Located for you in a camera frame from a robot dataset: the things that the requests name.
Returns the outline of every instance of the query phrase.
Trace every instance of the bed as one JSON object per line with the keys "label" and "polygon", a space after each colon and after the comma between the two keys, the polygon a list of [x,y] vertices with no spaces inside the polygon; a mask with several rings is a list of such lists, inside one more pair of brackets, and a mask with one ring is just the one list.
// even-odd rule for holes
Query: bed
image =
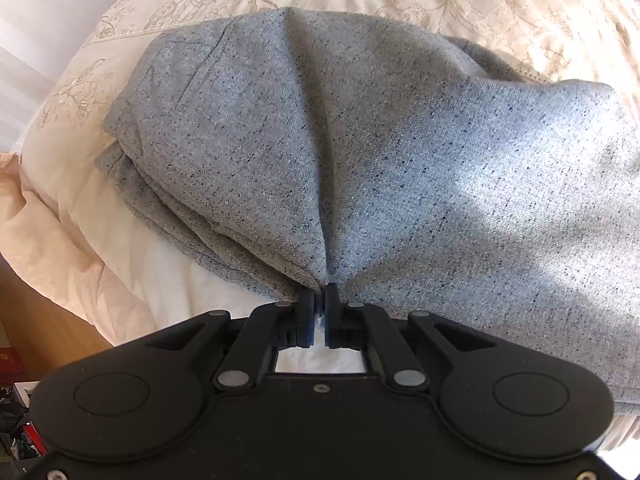
{"label": "bed", "polygon": [[[386,16],[467,38],[532,81],[604,82],[640,123],[640,0],[119,0],[71,60],[23,152],[0,158],[2,256],[112,344],[216,308],[246,316],[271,299],[224,282],[151,232],[94,158],[113,142],[102,120],[153,38],[281,6]],[[635,316],[638,336],[640,308]],[[302,358],[288,359],[295,367]],[[316,361],[331,370],[356,366],[351,355],[318,354]],[[632,397],[628,411],[640,413],[640,392]]]}

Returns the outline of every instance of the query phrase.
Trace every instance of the red object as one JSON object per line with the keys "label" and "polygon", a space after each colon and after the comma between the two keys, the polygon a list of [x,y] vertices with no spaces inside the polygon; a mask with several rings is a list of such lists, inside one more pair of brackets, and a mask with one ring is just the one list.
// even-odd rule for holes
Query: red object
{"label": "red object", "polygon": [[40,435],[38,434],[36,429],[30,423],[25,424],[22,427],[22,429],[27,434],[27,436],[31,439],[31,441],[33,442],[33,445],[38,450],[38,453],[40,453],[41,456],[45,456],[47,454],[47,450],[45,449],[44,444],[40,439]]}
{"label": "red object", "polygon": [[27,370],[18,352],[11,347],[0,348],[0,384],[21,383],[27,379]]}

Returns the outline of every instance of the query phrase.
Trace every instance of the gray fabric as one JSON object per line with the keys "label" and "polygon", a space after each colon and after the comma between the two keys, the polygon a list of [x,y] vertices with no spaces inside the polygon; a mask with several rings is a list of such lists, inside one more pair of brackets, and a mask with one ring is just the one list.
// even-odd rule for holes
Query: gray fabric
{"label": "gray fabric", "polygon": [[279,9],[159,36],[104,126],[119,143],[97,163],[130,208],[222,278],[431,310],[640,412],[640,148],[611,88]]}

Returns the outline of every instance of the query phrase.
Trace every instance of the pocket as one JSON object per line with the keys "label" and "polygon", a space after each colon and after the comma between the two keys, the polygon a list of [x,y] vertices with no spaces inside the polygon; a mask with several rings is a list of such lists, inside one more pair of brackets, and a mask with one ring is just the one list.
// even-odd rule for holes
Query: pocket
{"label": "pocket", "polygon": [[[215,66],[215,64],[220,59],[221,54],[224,52],[226,43],[228,42],[228,39],[232,33],[232,29],[237,21],[238,18],[235,18],[227,23],[225,28],[222,30],[222,33],[220,34],[218,42],[210,47],[208,53],[204,52],[204,60],[200,63],[199,67],[193,73],[193,75],[191,75],[190,80],[184,88],[184,92],[182,92],[182,95],[175,105],[176,111],[185,112],[189,107],[189,104],[193,100],[194,96],[198,93],[203,83],[207,80],[209,72]],[[203,46],[204,44],[198,44],[198,47],[200,48]]]}

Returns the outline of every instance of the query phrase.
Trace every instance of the black object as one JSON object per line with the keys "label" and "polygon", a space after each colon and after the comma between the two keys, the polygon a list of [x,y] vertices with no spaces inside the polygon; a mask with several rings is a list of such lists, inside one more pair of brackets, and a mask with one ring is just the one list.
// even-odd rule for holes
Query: black object
{"label": "black object", "polygon": [[[273,372],[312,344],[314,310],[366,373]],[[620,480],[592,453],[613,415],[595,375],[429,312],[343,304],[335,285],[67,365],[31,415],[52,451],[29,480]]]}

